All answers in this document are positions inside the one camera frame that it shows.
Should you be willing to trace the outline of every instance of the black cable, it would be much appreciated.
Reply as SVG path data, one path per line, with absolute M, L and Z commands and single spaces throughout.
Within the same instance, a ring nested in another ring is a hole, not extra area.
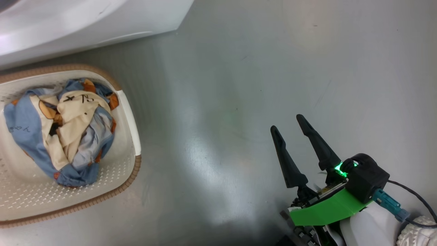
M 434 212 L 434 210 L 431 208 L 431 206 L 427 203 L 427 201 L 425 201 L 425 199 L 423 199 L 423 197 L 421 197 L 416 191 L 414 191 L 414 190 L 412 190 L 412 189 L 410 189 L 410 188 L 408 188 L 408 187 L 406 187 L 405 185 L 403 185 L 403 184 L 400 184 L 400 183 L 398 183 L 398 182 L 396 182 L 396 181 L 391 181 L 391 180 L 389 180 L 388 181 L 389 183 L 392 183 L 392 184 L 395 184 L 395 185 L 397 185 L 397 186 L 400 186 L 400 187 L 402 187 L 402 188 L 404 188 L 405 190 L 407 190 L 408 192 L 410 192 L 411 194 L 413 194 L 413 195 L 415 195 L 424 205 L 425 205 L 425 207 L 428 209 L 428 211 L 431 213 L 431 216 L 433 217 L 433 219 L 434 219 L 434 221 L 437 221 L 437 215 L 436 215 L 436 213 Z M 405 221 L 407 221 L 408 223 L 410 223 L 410 224 L 412 224 L 412 225 L 415 225 L 415 226 L 417 226 L 417 227 L 420 227 L 420 228 L 426 228 L 426 229 L 437 229 L 437 225 L 423 225 L 423 224 L 419 224 L 419 223 L 417 223 L 417 222 L 414 222 L 413 220 L 410 220 L 410 219 L 406 219 Z

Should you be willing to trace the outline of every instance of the green led light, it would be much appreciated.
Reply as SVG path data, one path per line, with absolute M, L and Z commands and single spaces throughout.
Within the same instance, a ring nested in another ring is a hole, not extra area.
M 334 169 L 337 170 L 337 173 L 340 174 L 341 176 L 347 178 L 347 172 L 342 172 L 340 171 L 340 167 L 341 164 L 343 164 L 342 162 L 340 164 L 338 164 L 338 166 L 336 166 Z

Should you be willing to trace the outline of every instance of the teal connector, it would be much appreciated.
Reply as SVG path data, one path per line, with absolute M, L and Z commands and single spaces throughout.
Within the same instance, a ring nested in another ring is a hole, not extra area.
M 372 200 L 374 200 L 379 206 L 387 209 L 400 222 L 404 222 L 405 219 L 410 216 L 410 213 L 407 210 L 401 208 L 401 204 L 399 202 L 389 196 L 382 189 L 377 189 L 375 191 Z

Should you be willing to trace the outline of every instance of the beige cloth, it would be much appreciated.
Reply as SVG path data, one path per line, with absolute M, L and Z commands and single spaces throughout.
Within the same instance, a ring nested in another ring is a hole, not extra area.
M 66 92 L 59 101 L 56 97 L 42 99 L 36 95 L 30 96 L 30 100 L 34 107 L 39 109 L 37 112 L 41 118 L 43 143 L 57 170 L 73 161 L 82 134 L 90 124 L 96 108 L 101 106 L 111 113 L 108 103 L 89 91 Z M 57 105 L 62 117 L 62 126 L 53 136 L 50 136 L 49 132 L 55 117 L 54 110 L 45 107 L 41 100 Z

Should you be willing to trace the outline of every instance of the green plastic part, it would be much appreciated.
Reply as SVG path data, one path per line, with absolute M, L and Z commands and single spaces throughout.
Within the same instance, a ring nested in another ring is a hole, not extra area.
M 371 202 L 363 204 L 343 188 L 325 201 L 292 210 L 290 217 L 295 225 L 327 225 L 358 213 Z

